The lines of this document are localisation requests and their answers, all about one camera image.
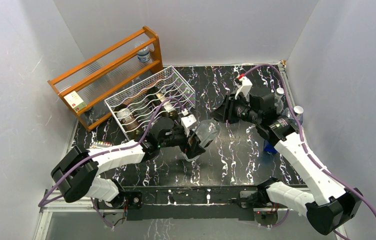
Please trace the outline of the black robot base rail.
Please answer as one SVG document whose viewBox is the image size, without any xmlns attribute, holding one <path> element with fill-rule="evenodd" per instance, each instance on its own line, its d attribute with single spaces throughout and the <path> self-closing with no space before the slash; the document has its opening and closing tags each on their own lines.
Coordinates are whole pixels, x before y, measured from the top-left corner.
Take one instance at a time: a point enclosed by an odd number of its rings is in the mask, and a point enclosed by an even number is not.
<svg viewBox="0 0 376 240">
<path fill-rule="evenodd" d="M 111 220 L 155 219 L 236 219 L 273 225 L 287 207 L 280 203 L 261 203 L 257 187 L 247 186 L 134 186 L 125 187 L 116 205 L 95 200 L 95 205 Z"/>
</svg>

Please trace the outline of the clear square bottle gold cap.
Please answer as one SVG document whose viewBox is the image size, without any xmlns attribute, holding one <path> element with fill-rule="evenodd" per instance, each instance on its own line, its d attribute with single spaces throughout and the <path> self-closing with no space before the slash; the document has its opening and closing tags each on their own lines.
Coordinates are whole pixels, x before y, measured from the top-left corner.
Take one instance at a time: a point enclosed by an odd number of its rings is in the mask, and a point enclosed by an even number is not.
<svg viewBox="0 0 376 240">
<path fill-rule="evenodd" d="M 215 140 L 215 138 L 220 133 L 220 125 L 214 119 L 207 119 L 202 120 L 199 123 L 196 123 L 195 129 L 193 129 L 194 133 L 199 137 L 202 147 L 206 148 L 210 145 L 211 142 Z M 196 159 L 186 159 L 188 162 L 195 161 Z"/>
</svg>

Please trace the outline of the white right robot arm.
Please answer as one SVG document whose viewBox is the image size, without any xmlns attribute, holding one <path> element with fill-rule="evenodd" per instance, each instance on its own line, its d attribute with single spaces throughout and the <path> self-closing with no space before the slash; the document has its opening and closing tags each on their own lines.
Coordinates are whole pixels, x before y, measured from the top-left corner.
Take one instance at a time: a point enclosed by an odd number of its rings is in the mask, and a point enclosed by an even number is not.
<svg viewBox="0 0 376 240">
<path fill-rule="evenodd" d="M 256 193 L 248 197 L 264 207 L 281 204 L 306 216 L 310 225 L 320 234 L 328 235 L 358 211 L 361 199 L 353 190 L 337 183 L 324 173 L 306 153 L 298 127 L 285 115 L 277 113 L 275 97 L 271 92 L 249 94 L 231 93 L 210 114 L 221 123 L 244 121 L 255 125 L 259 135 L 269 142 L 300 175 L 308 186 L 304 192 L 271 177 L 257 186 Z"/>
</svg>

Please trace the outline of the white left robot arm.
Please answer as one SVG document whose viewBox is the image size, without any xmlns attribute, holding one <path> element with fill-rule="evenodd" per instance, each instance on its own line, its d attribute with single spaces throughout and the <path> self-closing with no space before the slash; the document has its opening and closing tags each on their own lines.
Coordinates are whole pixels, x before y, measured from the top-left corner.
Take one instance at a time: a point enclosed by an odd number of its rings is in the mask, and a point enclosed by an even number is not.
<svg viewBox="0 0 376 240">
<path fill-rule="evenodd" d="M 60 191 L 67 203 L 88 197 L 120 208 L 131 199 L 130 194 L 116 180 L 101 178 L 102 173 L 150 160 L 162 148 L 169 147 L 179 147 L 185 159 L 192 162 L 205 153 L 218 133 L 214 121 L 198 122 L 192 114 L 179 121 L 160 117 L 149 122 L 140 136 L 124 144 L 90 149 L 73 147 L 50 173 L 55 182 L 53 188 Z"/>
</svg>

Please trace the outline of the dark green tall wine bottle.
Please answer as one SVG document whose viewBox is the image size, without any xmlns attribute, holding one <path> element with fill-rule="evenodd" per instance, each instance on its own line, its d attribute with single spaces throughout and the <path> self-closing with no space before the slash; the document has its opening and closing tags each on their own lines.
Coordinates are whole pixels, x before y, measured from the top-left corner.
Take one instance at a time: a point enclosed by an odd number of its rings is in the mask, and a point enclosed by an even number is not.
<svg viewBox="0 0 376 240">
<path fill-rule="evenodd" d="M 158 115 L 160 117 L 170 118 L 171 120 L 178 119 L 178 112 L 173 107 L 171 101 L 167 101 L 159 107 L 159 105 L 166 99 L 166 96 L 157 87 L 154 86 L 150 88 L 146 93 L 149 102 L 154 107 L 154 110 L 158 110 Z"/>
</svg>

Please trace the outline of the green wine bottle grey foil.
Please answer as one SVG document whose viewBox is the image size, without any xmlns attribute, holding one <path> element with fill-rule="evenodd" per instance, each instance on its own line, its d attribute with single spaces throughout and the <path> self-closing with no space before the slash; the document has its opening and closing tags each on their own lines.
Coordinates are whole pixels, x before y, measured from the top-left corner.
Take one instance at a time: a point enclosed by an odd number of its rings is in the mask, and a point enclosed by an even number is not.
<svg viewBox="0 0 376 240">
<path fill-rule="evenodd" d="M 114 108 L 114 112 L 117 116 L 118 121 L 124 128 L 126 134 L 134 139 L 140 134 L 139 123 L 135 116 L 132 114 L 131 110 L 125 104 L 118 105 Z"/>
</svg>

